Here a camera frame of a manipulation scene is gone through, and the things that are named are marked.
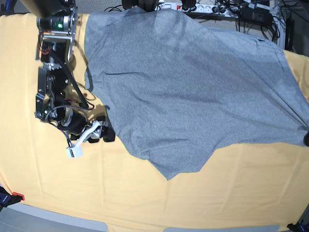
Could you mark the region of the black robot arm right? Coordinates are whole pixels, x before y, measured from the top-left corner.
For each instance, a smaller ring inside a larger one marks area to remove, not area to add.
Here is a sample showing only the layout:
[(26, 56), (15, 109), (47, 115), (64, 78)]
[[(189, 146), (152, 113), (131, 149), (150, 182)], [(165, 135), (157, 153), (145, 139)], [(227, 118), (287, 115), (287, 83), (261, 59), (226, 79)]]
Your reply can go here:
[(82, 110), (94, 105), (84, 97), (68, 67), (78, 8), (73, 0), (24, 0), (23, 5), (37, 17), (39, 30), (35, 59), (38, 69), (35, 117), (60, 130), (68, 145), (85, 134), (84, 141), (113, 142), (115, 133), (105, 116), (89, 121)]

